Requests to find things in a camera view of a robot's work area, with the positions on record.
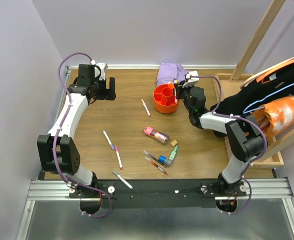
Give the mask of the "yellow capped white marker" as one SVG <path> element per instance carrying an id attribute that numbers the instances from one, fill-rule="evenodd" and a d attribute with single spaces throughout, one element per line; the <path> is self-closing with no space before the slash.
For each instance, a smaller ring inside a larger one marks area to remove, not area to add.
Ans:
<path id="1" fill-rule="evenodd" d="M 175 90 L 174 90 L 175 103 L 177 103 L 179 100 L 179 98 L 178 98 L 179 86 L 178 86 L 177 80 L 174 80 L 174 87 L 175 87 Z"/>

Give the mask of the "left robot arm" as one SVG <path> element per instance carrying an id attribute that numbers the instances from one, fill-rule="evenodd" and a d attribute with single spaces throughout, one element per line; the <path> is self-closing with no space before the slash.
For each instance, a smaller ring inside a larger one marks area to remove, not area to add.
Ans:
<path id="1" fill-rule="evenodd" d="M 53 127 L 39 135 L 37 148 L 43 171 L 61 174 L 63 179 L 80 185 L 88 198 L 97 194 L 96 174 L 80 163 L 80 153 L 73 141 L 80 118 L 90 103 L 116 99 L 115 78 L 106 77 L 106 63 L 80 64 L 78 76 L 68 86 L 64 106 Z"/>

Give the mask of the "peach capped white marker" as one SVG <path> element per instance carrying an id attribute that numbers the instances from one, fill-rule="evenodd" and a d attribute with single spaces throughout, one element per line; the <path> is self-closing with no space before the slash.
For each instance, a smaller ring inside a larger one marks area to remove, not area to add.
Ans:
<path id="1" fill-rule="evenodd" d="M 151 117 L 151 114 L 150 114 L 150 112 L 149 112 L 149 109 L 148 109 L 148 107 L 147 107 L 147 105 L 146 105 L 144 99 L 141 99 L 141 102 L 142 102 L 142 105 L 143 105 L 143 107 L 144 107 L 144 109 L 145 109 L 145 111 L 146 111 L 146 113 L 147 113 L 147 116 L 148 116 L 148 117 Z"/>

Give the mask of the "orange black highlighter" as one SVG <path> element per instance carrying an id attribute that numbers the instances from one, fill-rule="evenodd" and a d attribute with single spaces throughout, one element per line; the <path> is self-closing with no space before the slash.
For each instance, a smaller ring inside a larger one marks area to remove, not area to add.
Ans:
<path id="1" fill-rule="evenodd" d="M 175 86 L 174 86 L 174 84 L 172 82 L 168 82 L 167 87 L 169 87 L 172 90 L 175 88 Z"/>

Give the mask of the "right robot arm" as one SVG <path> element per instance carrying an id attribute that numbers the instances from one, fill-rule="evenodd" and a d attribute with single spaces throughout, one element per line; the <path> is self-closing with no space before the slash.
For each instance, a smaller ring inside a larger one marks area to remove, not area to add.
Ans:
<path id="1" fill-rule="evenodd" d="M 193 126 L 212 130 L 229 143 L 231 158 L 213 184 L 215 192 L 228 196 L 239 186 L 249 166 L 264 155 L 268 142 L 251 114 L 224 115 L 216 108 L 208 110 L 204 89 L 195 85 L 198 80 L 198 76 L 191 76 L 174 82 L 175 98 L 183 101 Z"/>

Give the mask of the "pink capped white marker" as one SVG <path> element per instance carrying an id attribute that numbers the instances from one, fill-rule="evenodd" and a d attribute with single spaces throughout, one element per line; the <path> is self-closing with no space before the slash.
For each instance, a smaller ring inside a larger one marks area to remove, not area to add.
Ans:
<path id="1" fill-rule="evenodd" d="M 119 149 L 118 149 L 118 147 L 116 145 L 114 146 L 114 148 L 115 148 L 115 152 L 116 152 L 116 157 L 117 157 L 117 160 L 118 160 L 119 168 L 120 168 L 120 170 L 123 170 L 123 165 L 122 165 L 122 161 L 121 161 Z"/>

